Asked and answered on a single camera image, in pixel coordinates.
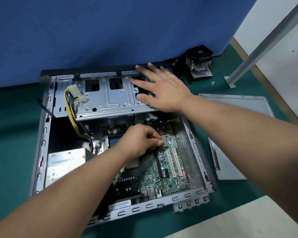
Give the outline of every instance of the blue partition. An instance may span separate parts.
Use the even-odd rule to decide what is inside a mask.
[[[42,69],[220,55],[256,0],[0,0],[0,87]]]

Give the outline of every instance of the metal pole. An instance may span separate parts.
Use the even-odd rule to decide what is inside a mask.
[[[229,77],[224,77],[230,88],[235,88],[234,83],[239,80],[255,63],[258,62],[270,49],[284,38],[298,24],[298,4],[277,25],[277,27],[258,45],[258,47]]]

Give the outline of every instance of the white wall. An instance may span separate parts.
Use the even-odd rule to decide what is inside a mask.
[[[249,55],[297,4],[258,0],[234,38]],[[298,117],[298,25],[256,65]]]

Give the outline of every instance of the green mat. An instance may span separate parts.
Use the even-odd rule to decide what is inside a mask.
[[[230,89],[223,77],[242,62],[229,45],[210,66],[213,78],[188,85],[194,94],[231,94],[266,96],[275,116],[288,121],[249,71]],[[41,109],[35,98],[42,96],[39,84],[0,88],[0,220],[27,200],[37,142]],[[215,174],[207,137],[198,128],[199,139]],[[263,194],[246,180],[217,181],[219,191],[211,202],[183,213],[172,206],[88,228],[83,237],[155,237],[160,238],[253,201]]]

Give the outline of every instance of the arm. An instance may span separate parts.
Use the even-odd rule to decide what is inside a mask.
[[[161,145],[150,126],[131,126],[114,148],[94,157],[0,221],[0,237],[79,237],[119,170]]]
[[[231,162],[298,223],[298,127],[269,116],[194,96],[170,72],[136,69],[155,83],[132,80],[155,93],[137,99],[197,124]]]

